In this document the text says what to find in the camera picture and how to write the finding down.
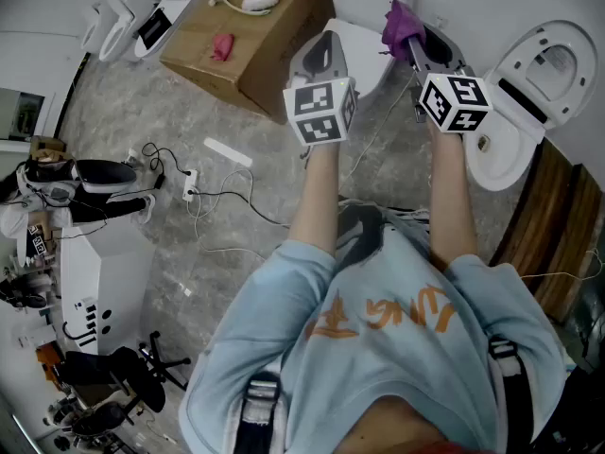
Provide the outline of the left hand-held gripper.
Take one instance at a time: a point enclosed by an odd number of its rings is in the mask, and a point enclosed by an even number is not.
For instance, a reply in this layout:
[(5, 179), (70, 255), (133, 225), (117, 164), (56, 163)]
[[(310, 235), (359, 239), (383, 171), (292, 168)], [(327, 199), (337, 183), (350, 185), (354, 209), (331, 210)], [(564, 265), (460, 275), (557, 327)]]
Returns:
[(325, 30), (292, 57), (283, 90), (287, 120), (303, 146), (348, 139), (357, 111), (356, 81), (348, 77), (338, 34)]

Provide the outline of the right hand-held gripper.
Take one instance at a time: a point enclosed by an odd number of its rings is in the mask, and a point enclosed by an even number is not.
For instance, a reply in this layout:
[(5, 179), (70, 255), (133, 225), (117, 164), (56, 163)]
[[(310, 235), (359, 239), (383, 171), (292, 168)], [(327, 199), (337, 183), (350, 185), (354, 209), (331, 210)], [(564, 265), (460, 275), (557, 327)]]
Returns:
[[(440, 30), (424, 25), (425, 41), (418, 34), (406, 40), (408, 60), (418, 85), (412, 89), (416, 121), (432, 122), (443, 133), (476, 131), (493, 109), (483, 79), (467, 75), (459, 47)], [(459, 69), (455, 74), (430, 69)]]

